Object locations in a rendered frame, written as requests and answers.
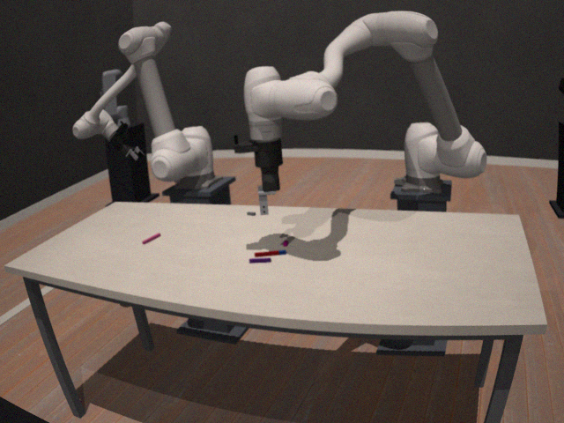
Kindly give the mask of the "pink rod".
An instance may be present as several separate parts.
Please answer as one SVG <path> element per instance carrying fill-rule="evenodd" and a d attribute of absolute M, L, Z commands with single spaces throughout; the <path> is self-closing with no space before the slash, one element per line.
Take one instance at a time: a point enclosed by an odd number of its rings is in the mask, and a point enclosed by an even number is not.
<path fill-rule="evenodd" d="M 146 243 L 148 243 L 148 242 L 150 242 L 150 241 L 153 241 L 153 240 L 159 238 L 160 236 L 161 236 L 160 234 L 155 234 L 154 236 L 152 236 L 152 237 L 150 237 L 150 238 L 148 238 L 148 239 L 142 241 L 142 243 L 145 245 Z"/>

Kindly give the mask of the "dark red rod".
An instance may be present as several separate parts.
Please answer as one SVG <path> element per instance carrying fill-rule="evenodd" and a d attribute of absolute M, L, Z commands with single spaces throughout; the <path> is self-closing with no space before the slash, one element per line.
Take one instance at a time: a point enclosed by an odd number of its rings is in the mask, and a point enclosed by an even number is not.
<path fill-rule="evenodd" d="M 255 253 L 255 257 L 260 257 L 260 256 L 278 256 L 279 255 L 279 251 L 268 251 L 268 252 L 258 252 Z"/>

